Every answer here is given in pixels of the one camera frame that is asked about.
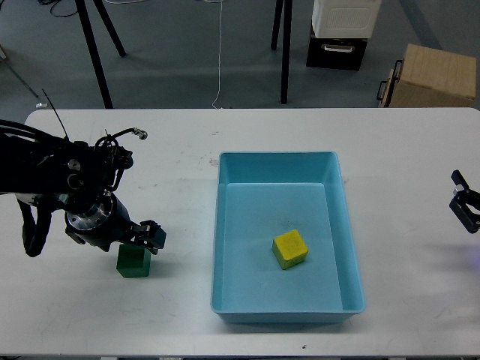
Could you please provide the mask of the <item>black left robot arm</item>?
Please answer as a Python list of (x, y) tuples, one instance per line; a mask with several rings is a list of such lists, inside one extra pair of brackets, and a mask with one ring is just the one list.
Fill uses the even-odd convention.
[(156, 254), (167, 237), (153, 220), (133, 222), (115, 192), (133, 153), (118, 137), (147, 132), (130, 127), (106, 133), (94, 145), (72, 142), (14, 121), (1, 121), (1, 193), (13, 194), (20, 207), (22, 242), (30, 257), (41, 254), (52, 214), (64, 212), (65, 232), (80, 245), (108, 251), (113, 242)]

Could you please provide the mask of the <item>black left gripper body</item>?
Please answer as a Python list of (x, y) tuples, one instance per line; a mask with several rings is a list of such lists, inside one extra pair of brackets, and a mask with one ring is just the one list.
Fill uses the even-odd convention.
[(77, 244), (89, 244), (108, 252), (113, 242), (129, 242), (132, 221), (127, 209), (112, 194), (102, 196), (87, 212), (64, 216), (65, 233)]

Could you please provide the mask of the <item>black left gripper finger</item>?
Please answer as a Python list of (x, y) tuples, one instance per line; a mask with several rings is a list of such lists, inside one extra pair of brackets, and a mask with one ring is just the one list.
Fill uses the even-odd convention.
[(158, 251), (164, 248), (167, 238), (167, 233), (161, 225), (153, 220), (144, 220), (140, 223), (132, 222), (130, 224), (130, 234), (132, 235), (130, 240), (150, 242)]
[(137, 241), (135, 238), (130, 241), (125, 241), (119, 245), (119, 253), (122, 256), (140, 256), (157, 255), (158, 249), (154, 247), (150, 242)]

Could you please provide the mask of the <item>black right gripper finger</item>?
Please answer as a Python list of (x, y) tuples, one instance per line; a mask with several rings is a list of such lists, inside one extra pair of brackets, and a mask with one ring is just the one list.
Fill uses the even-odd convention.
[(479, 231), (479, 214), (474, 213), (470, 206), (479, 210), (479, 193), (476, 191), (460, 191), (453, 196), (449, 203), (450, 209), (464, 228), (473, 234)]
[(470, 186), (467, 184), (467, 181), (458, 169), (452, 172), (451, 180), (454, 182), (453, 194), (455, 196), (468, 195), (475, 199), (479, 198), (479, 193), (470, 189)]

